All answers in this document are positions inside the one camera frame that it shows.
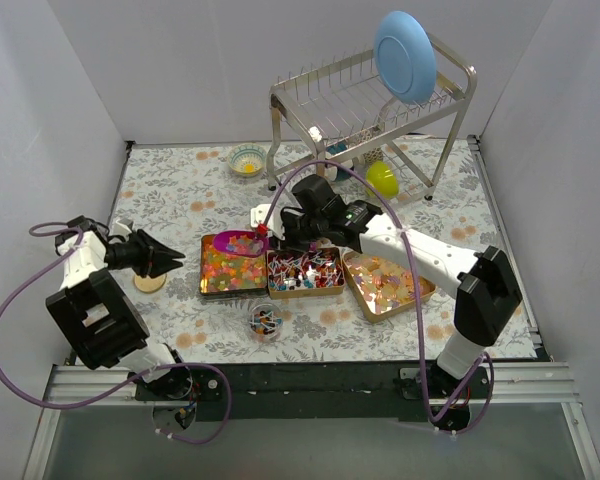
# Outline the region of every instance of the gold tray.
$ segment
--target gold tray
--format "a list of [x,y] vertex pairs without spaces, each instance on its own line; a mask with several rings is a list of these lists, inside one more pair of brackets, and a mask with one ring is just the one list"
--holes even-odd
[[213,237],[202,237],[200,246],[200,293],[205,297],[236,294],[264,295],[267,292],[267,267],[264,255],[241,257],[213,248]]
[[[389,260],[358,252],[342,257],[345,278],[364,317],[377,323],[415,306],[411,272]],[[426,302],[436,286],[420,277],[422,301]]]

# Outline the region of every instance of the cable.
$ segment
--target cable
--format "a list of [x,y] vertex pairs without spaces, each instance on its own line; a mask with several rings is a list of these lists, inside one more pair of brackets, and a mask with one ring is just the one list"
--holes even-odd
[[111,240],[118,240],[122,243],[126,242],[126,239],[122,235],[109,235],[107,241],[111,242]]
[[458,405],[458,400],[460,400],[460,397],[456,398],[449,408],[456,408],[456,406]]
[[299,208],[299,207],[288,207],[288,206],[287,206],[287,207],[282,207],[282,209],[280,210],[280,215],[282,215],[282,214],[283,214],[284,212],[286,212],[287,210],[292,210],[292,211],[294,211],[294,212],[297,212],[297,213],[300,213],[300,214],[304,213],[304,210],[302,210],[302,209],[301,209],[301,208]]
[[464,403],[460,405],[459,408],[466,407],[469,405],[469,400],[471,399],[471,387],[467,387],[467,398],[465,398]]
[[[402,230],[402,233],[400,234],[400,238],[402,239],[405,250],[407,251],[407,257],[409,259],[409,268],[411,270],[411,275],[414,279],[420,278],[420,276],[418,275],[418,269],[416,266],[415,256],[413,255],[413,250],[411,249],[411,244],[409,243],[407,234],[404,231],[402,222],[400,222],[398,215],[393,210],[393,208],[391,208],[391,205],[389,204],[389,202],[380,194],[380,192],[378,192],[375,189],[375,187],[373,185],[371,185],[364,178],[362,178],[362,176],[360,176],[355,171],[342,166],[341,164],[339,164],[337,162],[334,162],[331,160],[311,160],[310,162],[307,162],[304,165],[301,165],[300,167],[293,170],[289,175],[287,175],[285,177],[284,181],[282,182],[282,184],[280,185],[280,187],[277,189],[275,195],[273,196],[273,200],[271,201],[271,207],[269,208],[269,211],[267,212],[267,215],[263,222],[264,225],[268,225],[269,219],[271,218],[271,215],[273,214],[274,207],[275,207],[276,203],[278,202],[278,200],[280,199],[282,192],[284,191],[284,189],[287,187],[287,185],[291,181],[291,179],[293,179],[293,177],[295,177],[298,173],[300,173],[305,168],[309,168],[312,165],[318,165],[318,164],[331,165],[331,166],[338,167],[341,170],[344,170],[349,175],[351,175],[353,178],[355,178],[360,183],[362,183],[371,192],[373,192],[373,194],[378,198],[378,200],[380,200],[380,202],[384,206],[387,214],[393,221],[394,226],[398,230]],[[486,359],[487,362],[489,363],[489,369],[492,373],[491,373],[491,380],[490,380],[490,385],[489,385],[489,393],[487,394],[487,400],[484,403],[484,407],[482,408],[478,417],[476,417],[476,419],[470,425],[468,425],[466,428],[464,428],[462,430],[457,431],[456,433],[468,432],[469,430],[474,428],[480,422],[480,420],[483,418],[484,413],[486,412],[487,407],[491,401],[491,395],[493,393],[493,385],[495,382],[495,379],[493,376],[493,362],[491,361],[491,357],[489,356],[489,354],[487,352],[483,352],[483,354],[476,359],[474,364],[471,366],[471,368],[469,369],[467,374],[464,376],[462,381],[458,384],[458,386],[453,391],[453,393],[449,396],[447,402],[440,409],[438,414],[434,415],[433,412],[431,411],[431,404],[430,404],[430,399],[429,399],[429,386],[427,384],[427,374],[426,374],[427,366],[426,366],[426,361],[425,361],[425,348],[424,348],[424,320],[422,318],[422,296],[421,296],[421,292],[420,292],[419,288],[416,288],[414,293],[415,293],[415,301],[416,301],[416,318],[417,318],[417,324],[418,324],[418,356],[419,356],[419,364],[420,364],[420,377],[421,377],[421,382],[422,382],[421,383],[422,397],[423,397],[423,401],[424,401],[425,411],[427,413],[427,418],[429,419],[429,421],[432,424],[437,423],[444,417],[444,415],[447,413],[447,411],[451,407],[452,403],[458,398],[458,396],[461,394],[461,392],[467,386],[467,383],[469,382],[469,380],[471,379],[473,374],[476,372],[476,370],[478,369],[480,364],[484,361],[484,359]]]
[[95,220],[94,220],[94,219],[92,219],[92,218],[89,218],[88,220],[91,220],[91,221],[92,221],[93,223],[95,223],[96,225],[98,225],[98,226],[100,226],[100,227],[104,228],[104,229],[106,230],[106,232],[107,232],[107,233],[106,233],[106,235],[109,235],[109,227],[108,227],[108,226],[106,226],[104,223],[102,223],[102,222],[97,222],[97,221],[95,221]]
[[[48,266],[46,266],[45,268],[43,268],[42,270],[40,270],[38,273],[34,274],[28,280],[25,280],[24,283],[22,283],[22,285],[20,285],[18,288],[16,288],[2,302],[2,304],[0,305],[0,319],[2,318],[2,315],[4,314],[4,312],[7,309],[7,307],[9,307],[9,305],[11,304],[11,302],[13,302],[16,299],[16,297],[23,292],[23,290],[25,290],[33,282],[35,282],[40,277],[42,277],[43,275],[45,275],[46,273],[48,273],[49,271],[51,271],[53,268],[57,267],[62,262],[64,262],[67,258],[69,258],[69,256],[75,251],[75,245],[80,245],[80,243],[82,242],[82,238],[84,236],[84,232],[80,228],[78,228],[78,227],[70,227],[70,228],[64,228],[62,230],[47,230],[47,231],[44,231],[44,232],[39,232],[39,230],[41,228],[59,227],[59,226],[67,227],[66,223],[61,223],[61,222],[47,222],[47,223],[41,223],[39,225],[34,225],[33,227],[31,227],[29,229],[29,234],[32,235],[32,236],[34,236],[34,237],[49,237],[49,236],[59,235],[59,234],[62,234],[62,233],[67,233],[67,232],[75,232],[77,234],[78,238],[74,242],[74,246],[72,248],[70,248],[65,254],[61,255],[59,258],[57,258],[56,260],[54,260],[53,262],[51,262]],[[44,400],[40,400],[38,398],[35,398],[35,397],[29,395],[28,393],[26,393],[26,392],[24,392],[22,390],[20,390],[18,388],[18,386],[15,385],[9,379],[9,377],[7,377],[7,375],[2,370],[1,366],[0,366],[0,381],[9,390],[11,390],[14,394],[16,394],[18,397],[22,398],[23,400],[25,400],[25,401],[27,401],[29,403],[37,405],[38,407],[48,408],[48,409],[51,409],[51,410],[72,410],[74,408],[85,407],[85,406],[91,405],[92,403],[95,403],[95,402],[97,402],[99,400],[102,400],[103,398],[108,397],[112,393],[117,392],[118,390],[120,390],[125,385],[128,385],[129,383],[131,383],[131,382],[133,382],[135,380],[140,379],[143,375],[146,375],[147,373],[149,373],[149,372],[151,372],[153,370],[170,370],[172,368],[183,368],[183,367],[188,367],[188,368],[204,368],[204,369],[207,369],[207,370],[211,370],[212,372],[214,372],[214,373],[216,373],[216,374],[218,374],[220,376],[220,378],[224,382],[225,388],[227,390],[227,409],[225,411],[224,417],[222,418],[222,422],[220,423],[220,425],[218,426],[218,428],[217,428],[217,430],[215,432],[213,432],[208,437],[200,439],[200,440],[183,437],[181,435],[173,434],[171,432],[165,432],[165,431],[162,431],[161,429],[157,429],[156,432],[157,433],[163,433],[163,434],[167,435],[169,438],[175,438],[176,440],[181,440],[183,442],[186,442],[186,443],[189,443],[189,444],[193,444],[193,445],[202,445],[204,443],[209,443],[214,438],[216,438],[220,434],[220,432],[222,432],[222,430],[224,429],[224,427],[226,426],[226,424],[227,424],[227,422],[229,420],[229,415],[231,413],[231,406],[232,406],[232,403],[233,403],[233,397],[232,397],[232,394],[231,394],[231,386],[229,384],[229,380],[227,379],[227,377],[225,376],[225,374],[220,369],[218,369],[217,367],[215,367],[213,365],[208,365],[208,364],[205,364],[205,363],[189,363],[189,362],[186,362],[186,363],[174,363],[174,364],[170,364],[170,365],[159,365],[159,366],[156,366],[156,367],[154,367],[152,369],[147,369],[147,370],[143,370],[142,372],[136,373],[135,375],[127,378],[125,381],[123,381],[123,382],[119,383],[118,385],[110,388],[106,392],[103,392],[103,393],[101,393],[99,395],[96,395],[95,397],[89,398],[87,400],[82,400],[80,402],[67,403],[67,404],[57,404],[57,403],[51,403],[51,402],[47,402],[47,401],[44,401]]]

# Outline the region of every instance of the white bowl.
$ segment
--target white bowl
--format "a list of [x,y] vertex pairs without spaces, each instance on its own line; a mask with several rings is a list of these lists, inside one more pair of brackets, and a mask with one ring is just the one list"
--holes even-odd
[[258,175],[264,168],[267,152],[255,143],[238,145],[227,155],[227,163],[231,170],[243,177]]

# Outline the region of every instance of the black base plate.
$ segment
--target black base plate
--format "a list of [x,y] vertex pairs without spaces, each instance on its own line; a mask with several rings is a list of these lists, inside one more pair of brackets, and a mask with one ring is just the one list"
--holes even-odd
[[[229,379],[233,393],[232,419],[397,418],[425,422],[422,399],[405,381],[413,380],[417,361],[334,362],[216,365]],[[226,391],[215,373],[192,369],[200,385],[196,421],[221,420]],[[479,368],[469,382],[471,398],[484,399],[486,371]],[[209,388],[209,381],[217,382]],[[443,398],[431,395],[431,398]],[[164,401],[141,385],[139,401]]]

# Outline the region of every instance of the small bowl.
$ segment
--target small bowl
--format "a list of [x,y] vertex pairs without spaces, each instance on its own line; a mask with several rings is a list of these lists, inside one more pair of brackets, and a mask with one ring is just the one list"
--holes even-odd
[[243,177],[258,175],[264,168],[267,152],[255,143],[238,145],[227,155],[227,163],[231,170]]
[[249,313],[249,331],[254,340],[273,342],[282,331],[282,312],[271,303],[256,305]]

